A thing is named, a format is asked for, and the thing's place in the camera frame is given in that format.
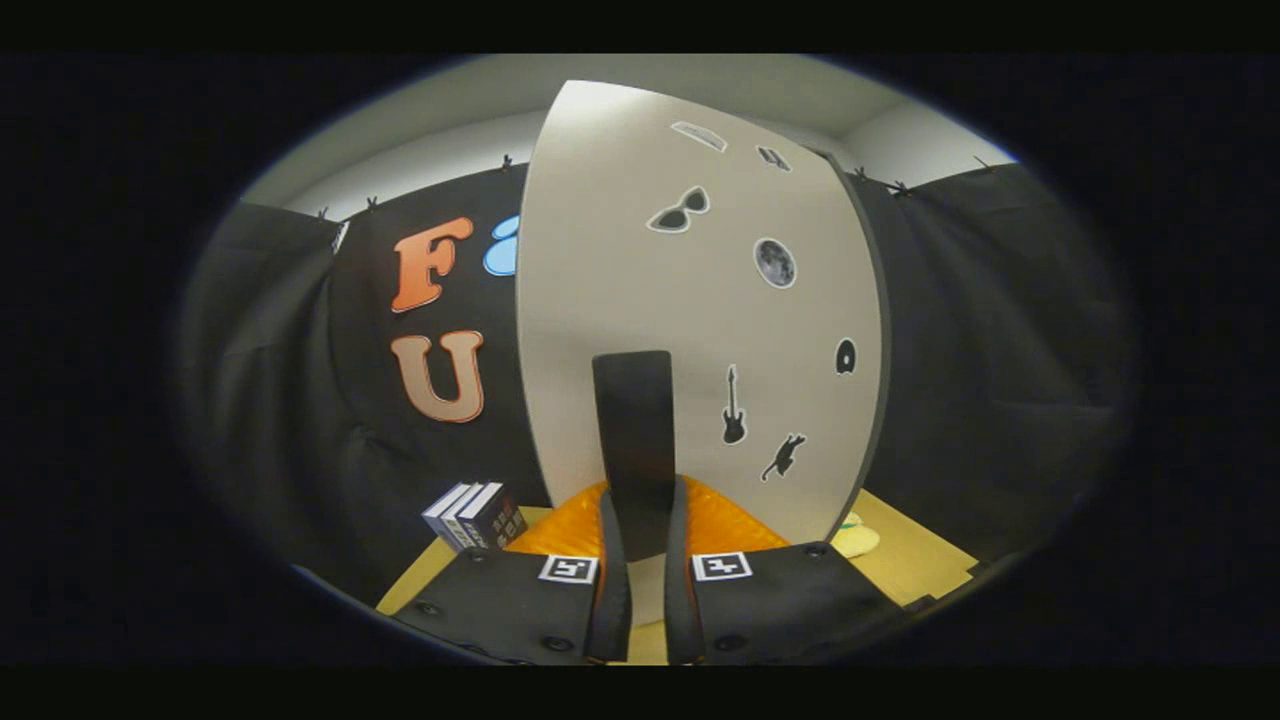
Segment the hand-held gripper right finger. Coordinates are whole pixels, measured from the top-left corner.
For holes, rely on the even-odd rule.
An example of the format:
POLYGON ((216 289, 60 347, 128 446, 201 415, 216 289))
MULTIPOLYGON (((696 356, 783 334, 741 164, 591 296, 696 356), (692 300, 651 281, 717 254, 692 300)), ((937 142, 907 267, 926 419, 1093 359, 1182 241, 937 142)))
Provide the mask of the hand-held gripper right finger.
POLYGON ((906 616, 827 542, 749 550, 709 542, 708 512, 726 500, 675 482, 664 569, 672 665, 820 665, 846 659, 906 616))

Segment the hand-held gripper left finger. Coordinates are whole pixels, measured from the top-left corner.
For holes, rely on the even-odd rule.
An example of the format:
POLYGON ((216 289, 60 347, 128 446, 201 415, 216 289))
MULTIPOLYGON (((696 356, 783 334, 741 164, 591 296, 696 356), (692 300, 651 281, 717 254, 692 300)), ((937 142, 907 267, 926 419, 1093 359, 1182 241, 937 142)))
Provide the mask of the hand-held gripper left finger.
POLYGON ((392 600, 390 618, 495 664, 626 660, 632 600, 607 483, 577 493, 503 550, 454 553, 392 600))

